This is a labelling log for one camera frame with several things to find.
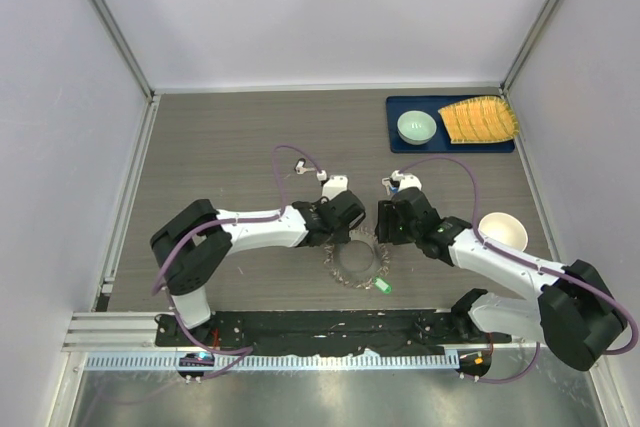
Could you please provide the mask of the key with blue tag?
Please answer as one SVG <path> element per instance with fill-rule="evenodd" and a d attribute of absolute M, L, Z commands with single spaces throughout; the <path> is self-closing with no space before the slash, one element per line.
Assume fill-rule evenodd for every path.
<path fill-rule="evenodd" d="M 381 183 L 386 191 L 387 196 L 392 196 L 398 192 L 399 182 L 393 180 L 391 177 L 383 178 Z"/>

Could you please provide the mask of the metal disc with keyrings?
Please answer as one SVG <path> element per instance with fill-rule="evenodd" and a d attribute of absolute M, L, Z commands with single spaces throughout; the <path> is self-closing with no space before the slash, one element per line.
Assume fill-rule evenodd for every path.
<path fill-rule="evenodd" d="M 379 243 L 374 233 L 366 228 L 351 231 L 350 238 L 349 243 L 324 247 L 324 266 L 332 278 L 342 286 L 353 289 L 365 289 L 365 282 L 374 276 L 386 279 L 390 265 L 386 246 Z"/>

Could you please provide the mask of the key with green tag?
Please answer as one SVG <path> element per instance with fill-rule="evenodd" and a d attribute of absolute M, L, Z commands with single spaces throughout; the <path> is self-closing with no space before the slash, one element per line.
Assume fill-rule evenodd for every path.
<path fill-rule="evenodd" d="M 382 276 L 374 276 L 364 284 L 365 289 L 377 289 L 385 295 L 392 292 L 391 284 Z"/>

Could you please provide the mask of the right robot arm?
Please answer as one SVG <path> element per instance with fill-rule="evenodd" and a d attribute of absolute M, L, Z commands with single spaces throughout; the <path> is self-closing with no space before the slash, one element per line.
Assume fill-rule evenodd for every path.
<path fill-rule="evenodd" d="M 451 318 L 462 341 L 485 332 L 508 334 L 541 343 L 565 365 L 587 371 L 613 354 L 613 343 L 631 326 L 591 264 L 563 265 L 493 244 L 471 223 L 440 216 L 417 187 L 379 201 L 375 235 L 382 244 L 413 244 L 430 259 L 516 293 L 514 299 L 483 290 L 469 294 Z"/>

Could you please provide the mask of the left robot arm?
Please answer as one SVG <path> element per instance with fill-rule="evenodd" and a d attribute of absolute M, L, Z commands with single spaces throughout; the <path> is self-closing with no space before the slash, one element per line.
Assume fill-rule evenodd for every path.
<path fill-rule="evenodd" d="M 159 266 L 152 291 L 168 292 L 179 335 L 190 345 L 203 345 L 213 332 L 205 286 L 227 257 L 270 247 L 345 244 L 365 217 L 363 203 L 350 190 L 257 212 L 216 209 L 198 199 L 151 237 Z"/>

